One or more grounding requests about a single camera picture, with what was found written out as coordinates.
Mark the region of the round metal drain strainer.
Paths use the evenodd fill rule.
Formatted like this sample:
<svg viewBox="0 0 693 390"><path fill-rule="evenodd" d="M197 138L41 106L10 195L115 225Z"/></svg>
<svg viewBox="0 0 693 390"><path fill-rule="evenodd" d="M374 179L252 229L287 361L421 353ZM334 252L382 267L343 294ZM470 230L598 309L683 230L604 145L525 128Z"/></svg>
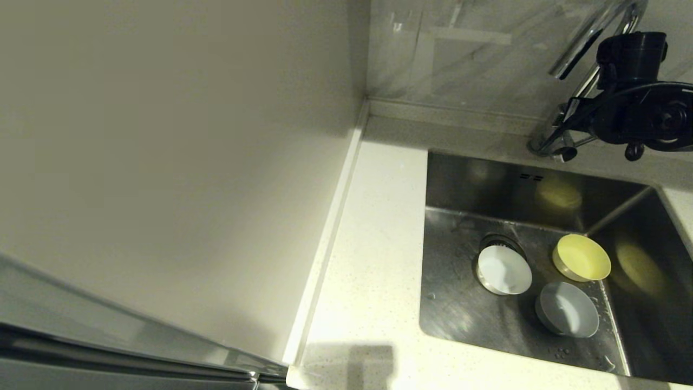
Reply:
<svg viewBox="0 0 693 390"><path fill-rule="evenodd" d="M512 237L495 233L485 235L480 242L479 252L490 246L502 246L508 249L512 249L519 255L521 255L522 258L527 259L527 255L525 254L522 247L518 244L517 241L512 239Z"/></svg>

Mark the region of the stainless steel appliance door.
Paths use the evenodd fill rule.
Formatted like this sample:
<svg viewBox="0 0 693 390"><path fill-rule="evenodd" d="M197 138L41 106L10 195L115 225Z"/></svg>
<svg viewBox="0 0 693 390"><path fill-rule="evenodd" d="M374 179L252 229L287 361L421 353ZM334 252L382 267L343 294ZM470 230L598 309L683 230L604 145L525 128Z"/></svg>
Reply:
<svg viewBox="0 0 693 390"><path fill-rule="evenodd" d="M295 390L287 371L0 254L0 390Z"/></svg>

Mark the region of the yellow bowl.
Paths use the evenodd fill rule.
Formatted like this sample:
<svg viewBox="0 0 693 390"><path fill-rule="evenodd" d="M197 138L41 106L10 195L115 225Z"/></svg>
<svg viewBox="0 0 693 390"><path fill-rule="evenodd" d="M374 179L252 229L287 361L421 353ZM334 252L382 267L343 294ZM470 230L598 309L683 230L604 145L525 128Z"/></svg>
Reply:
<svg viewBox="0 0 693 390"><path fill-rule="evenodd" d="M561 237L552 250L558 272L576 282L602 281L609 277L612 263L606 250L583 235Z"/></svg>

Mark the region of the stainless steel sink basin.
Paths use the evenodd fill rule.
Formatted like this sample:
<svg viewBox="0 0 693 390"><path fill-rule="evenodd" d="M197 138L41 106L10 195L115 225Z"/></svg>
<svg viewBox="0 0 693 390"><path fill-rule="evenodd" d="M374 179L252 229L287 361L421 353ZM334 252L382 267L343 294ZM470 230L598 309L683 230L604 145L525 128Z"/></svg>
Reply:
<svg viewBox="0 0 693 390"><path fill-rule="evenodd" d="M527 255L524 294L479 282L480 242L492 233ZM535 313L545 284L568 281L552 262L568 234L593 239L612 263L603 281L573 282L600 318L586 339L555 335ZM693 235L643 183L430 152L419 325L440 339L693 386Z"/></svg>

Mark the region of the chrome gooseneck faucet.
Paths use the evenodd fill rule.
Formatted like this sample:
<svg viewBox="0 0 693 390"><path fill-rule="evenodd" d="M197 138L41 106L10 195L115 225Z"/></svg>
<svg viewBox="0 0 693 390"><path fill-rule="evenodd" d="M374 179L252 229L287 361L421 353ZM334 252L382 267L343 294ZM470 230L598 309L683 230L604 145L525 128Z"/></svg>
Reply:
<svg viewBox="0 0 693 390"><path fill-rule="evenodd" d="M589 16L578 30L578 33L567 46L567 49L552 65L550 74L559 81L567 78L589 49L603 35L604 31L618 20L614 35L635 32L648 8L649 0L605 0ZM579 99L586 98L597 85L599 66L594 64L572 93L569 99L558 106L552 121L545 127L535 131L528 141L528 150L539 157L559 156L564 162L572 160L577 155L577 148L596 138L587 136L584 140L574 142L570 131L564 125L573 116L579 104Z"/></svg>

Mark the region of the grey bowl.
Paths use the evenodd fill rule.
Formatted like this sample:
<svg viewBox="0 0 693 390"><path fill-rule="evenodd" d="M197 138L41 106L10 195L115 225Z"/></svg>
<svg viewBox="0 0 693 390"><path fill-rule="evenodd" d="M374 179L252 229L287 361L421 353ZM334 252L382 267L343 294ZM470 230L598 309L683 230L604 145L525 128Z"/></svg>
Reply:
<svg viewBox="0 0 693 390"><path fill-rule="evenodd" d="M596 304L579 287L568 282L550 282L535 299L535 313L555 335L586 339L599 330Z"/></svg>

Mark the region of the white bowl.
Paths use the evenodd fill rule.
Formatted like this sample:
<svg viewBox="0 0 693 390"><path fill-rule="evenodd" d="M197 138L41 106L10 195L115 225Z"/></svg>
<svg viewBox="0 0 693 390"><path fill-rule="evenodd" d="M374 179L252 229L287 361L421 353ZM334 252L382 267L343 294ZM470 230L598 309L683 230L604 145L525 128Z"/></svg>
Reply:
<svg viewBox="0 0 693 390"><path fill-rule="evenodd" d="M524 257L505 246L487 246L476 262L476 276L489 292L499 296L514 296L529 291L532 270Z"/></svg>

